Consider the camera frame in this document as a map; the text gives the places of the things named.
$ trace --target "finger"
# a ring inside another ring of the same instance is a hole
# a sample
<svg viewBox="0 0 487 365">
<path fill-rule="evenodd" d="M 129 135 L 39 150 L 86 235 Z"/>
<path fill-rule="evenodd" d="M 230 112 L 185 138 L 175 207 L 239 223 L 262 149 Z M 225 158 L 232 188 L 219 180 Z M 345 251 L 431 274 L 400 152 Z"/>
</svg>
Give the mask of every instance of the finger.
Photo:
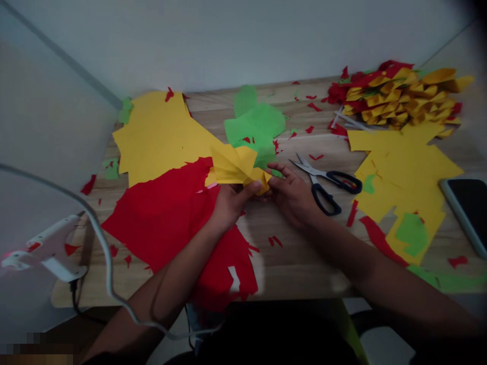
<svg viewBox="0 0 487 365">
<path fill-rule="evenodd" d="M 235 197 L 238 206 L 243 206 L 247 200 L 252 198 L 262 187 L 260 180 L 255 180 L 253 183 L 248 184 L 243 190 Z"/>
</svg>

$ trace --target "yellow paper cutout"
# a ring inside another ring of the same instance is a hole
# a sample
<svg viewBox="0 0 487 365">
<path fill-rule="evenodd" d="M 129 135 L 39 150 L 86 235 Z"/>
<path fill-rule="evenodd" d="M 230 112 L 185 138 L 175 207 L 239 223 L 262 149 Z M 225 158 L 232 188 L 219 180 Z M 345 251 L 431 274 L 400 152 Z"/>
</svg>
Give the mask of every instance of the yellow paper cutout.
<svg viewBox="0 0 487 365">
<path fill-rule="evenodd" d="M 129 187 L 208 157 L 210 146 L 222 144 L 189 116 L 182 93 L 168 102 L 166 94 L 153 91 L 132 100 L 130 123 L 113 133 L 121 153 L 119 173 L 128 172 Z"/>
</svg>

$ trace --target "scissor handle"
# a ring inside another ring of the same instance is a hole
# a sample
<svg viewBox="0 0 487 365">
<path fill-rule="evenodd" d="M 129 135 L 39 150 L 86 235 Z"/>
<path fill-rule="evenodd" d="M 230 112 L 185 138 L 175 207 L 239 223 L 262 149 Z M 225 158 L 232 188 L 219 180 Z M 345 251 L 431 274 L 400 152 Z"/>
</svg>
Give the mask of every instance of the scissor handle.
<svg viewBox="0 0 487 365">
<path fill-rule="evenodd" d="M 333 200 L 333 195 L 330 195 L 326 192 L 326 190 L 320 184 L 313 184 L 311 187 L 311 192 L 313 193 L 313 197 L 315 198 L 316 204 L 321 209 L 321 211 L 326 215 L 338 215 L 341 213 L 341 207 Z M 333 212 L 329 212 L 321 203 L 320 199 L 318 198 L 318 193 L 323 195 L 323 197 L 333 206 Z"/>
<path fill-rule="evenodd" d="M 326 177 L 332 180 L 335 184 L 337 184 L 339 188 L 345 189 L 349 193 L 358 194 L 362 192 L 362 182 L 354 176 L 348 175 L 341 171 L 328 171 L 326 173 Z M 345 179 L 345 181 L 351 182 L 353 185 L 347 184 L 343 181 L 343 179 Z"/>
</svg>

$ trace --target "white cable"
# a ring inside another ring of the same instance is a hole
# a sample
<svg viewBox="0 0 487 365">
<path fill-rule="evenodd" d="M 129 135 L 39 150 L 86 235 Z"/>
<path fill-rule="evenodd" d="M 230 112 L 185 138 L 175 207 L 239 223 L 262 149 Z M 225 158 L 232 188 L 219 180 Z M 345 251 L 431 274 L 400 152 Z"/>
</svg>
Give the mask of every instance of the white cable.
<svg viewBox="0 0 487 365">
<path fill-rule="evenodd" d="M 218 325 L 216 328 L 213 328 L 211 330 L 199 330 L 199 331 L 194 331 L 194 332 L 188 332 L 188 333 L 185 333 L 182 335 L 175 335 L 175 334 L 172 334 L 171 332 L 169 332 L 168 330 L 166 330 L 166 328 L 164 328 L 164 326 L 160 325 L 157 322 L 140 322 L 139 319 L 137 318 L 136 314 L 134 313 L 134 311 L 130 307 L 130 305 L 127 303 L 127 301 L 125 299 L 123 299 L 122 297 L 120 297 L 113 290 L 112 255 L 110 253 L 110 248 L 108 246 L 107 240 L 105 239 L 105 235 L 103 234 L 103 230 L 101 229 L 100 223 L 98 221 L 98 218 L 96 217 L 96 213 L 93 210 L 93 208 L 83 198 L 79 197 L 75 193 L 73 193 L 73 192 L 53 183 L 53 182 L 50 182 L 50 181 L 48 181 L 42 177 L 33 175 L 31 173 L 28 173 L 28 172 L 25 172 L 22 170 L 19 170 L 15 167 L 12 167 L 12 166 L 4 165 L 2 163 L 0 163 L 0 171 L 6 171 L 6 172 L 9 172 L 9 173 L 14 174 L 14 175 L 25 177 L 25 178 L 28 178 L 32 181 L 36 181 L 42 185 L 45 185 L 45 186 L 47 186 L 47 187 L 49 187 L 55 191 L 58 191 L 64 195 L 70 197 L 71 199 L 75 200 L 79 205 L 81 205 L 83 207 L 86 214 L 90 218 L 90 221 L 91 221 L 91 224 L 93 225 L 93 229 L 95 231 L 95 234 L 97 235 L 97 237 L 100 241 L 101 247 L 103 249 L 103 253 L 105 254 L 105 262 L 107 264 L 107 282 L 106 282 L 107 293 L 111 298 L 113 298 L 116 302 L 118 302 L 122 307 L 124 307 L 128 311 L 128 313 L 130 314 L 130 317 L 132 317 L 132 319 L 135 323 L 141 324 L 141 325 L 146 325 L 149 327 L 155 327 L 158 330 L 162 331 L 164 333 L 164 335 L 166 335 L 171 340 L 181 340 L 181 339 L 184 339 L 184 338 L 187 338 L 190 336 L 213 333 L 215 331 L 218 331 L 221 328 L 222 324 Z"/>
</svg>

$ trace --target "white wall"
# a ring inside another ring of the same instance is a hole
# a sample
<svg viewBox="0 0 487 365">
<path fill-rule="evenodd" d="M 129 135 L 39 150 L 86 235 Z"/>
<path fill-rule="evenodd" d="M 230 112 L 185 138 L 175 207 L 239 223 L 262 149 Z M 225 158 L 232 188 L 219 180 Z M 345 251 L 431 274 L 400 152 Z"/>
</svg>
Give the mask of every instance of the white wall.
<svg viewBox="0 0 487 365">
<path fill-rule="evenodd" d="M 460 0 L 9 0 L 120 98 L 421 64 L 472 19 Z"/>
<path fill-rule="evenodd" d="M 117 111 L 0 5 L 0 161 L 78 192 L 96 173 Z M 0 258 L 80 209 L 0 172 Z M 72 315 L 54 309 L 45 269 L 0 274 L 0 344 Z"/>
</svg>

